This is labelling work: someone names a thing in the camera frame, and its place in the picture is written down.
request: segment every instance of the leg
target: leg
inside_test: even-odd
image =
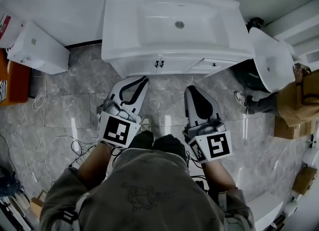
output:
[[[266,98],[260,99],[258,102],[253,101],[252,96],[248,96],[246,100],[247,114],[263,112],[280,116],[277,110],[277,94],[273,93]]]
[[[153,149],[153,142],[153,133],[150,131],[143,131],[134,137],[133,141],[131,142],[128,148]]]
[[[153,149],[176,154],[186,162],[185,146],[172,134],[165,135],[154,142]]]

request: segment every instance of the drain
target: drain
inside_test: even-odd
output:
[[[184,24],[182,21],[177,21],[177,22],[175,23],[175,26],[176,26],[177,28],[179,28],[179,29],[183,29],[184,26],[185,26],[185,24]]]

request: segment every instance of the shoe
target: shoe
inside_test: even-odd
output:
[[[152,121],[150,119],[149,116],[144,116],[142,118],[142,121],[141,121],[141,133],[144,132],[144,131],[149,131],[151,132],[151,125],[152,125]]]
[[[244,95],[242,95],[240,92],[237,92],[237,91],[234,92],[234,96],[235,96],[236,101],[240,105],[246,107],[247,97],[245,97]]]

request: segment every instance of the person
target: person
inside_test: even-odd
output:
[[[105,181],[111,158],[105,144],[98,144],[78,170],[67,168],[47,193],[41,230],[64,230],[61,221],[74,216],[83,231],[224,230],[225,213],[189,175],[184,145],[172,135],[152,146],[153,141],[150,118],[144,117],[141,133],[116,159]],[[224,192],[228,216],[244,223],[246,229],[236,230],[255,230],[243,193],[222,164],[208,162],[203,171],[212,195]],[[75,207],[78,215],[64,215]]]
[[[282,117],[289,127],[312,121],[319,117],[319,70],[308,72],[293,66],[293,73],[294,82],[258,102],[237,91],[235,99],[246,114],[271,113]]]

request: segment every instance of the floor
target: floor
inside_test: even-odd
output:
[[[75,48],[71,50],[68,72],[45,74],[46,109],[42,107],[33,111],[32,99],[26,104],[0,108],[0,135],[8,143],[18,179],[30,198],[36,197],[42,189],[49,190],[76,157],[70,148],[72,139],[56,137],[69,135],[89,143],[97,135],[96,107],[102,104],[112,86],[121,80],[100,56],[101,45]],[[237,186],[244,191],[246,200],[250,201],[266,191],[284,201],[290,197],[306,140],[274,138],[274,117],[268,114],[246,116],[233,97],[234,90],[251,93],[255,99],[266,96],[265,93],[245,90],[229,69],[208,78],[202,75],[161,75],[150,76],[149,79],[151,85],[140,115],[152,117],[157,136],[172,133],[183,141],[181,131],[187,123],[184,90],[189,85],[201,87],[217,100],[226,128],[231,131],[234,154],[221,161]],[[32,77],[31,94],[36,96],[44,90],[44,79]],[[248,127],[247,136],[243,131],[244,123]],[[38,138],[43,151],[49,151],[45,168]],[[0,150],[0,164],[10,168],[7,148],[1,138]],[[273,171],[276,160],[279,164]],[[201,174],[201,170],[194,166],[190,170],[194,175]]]

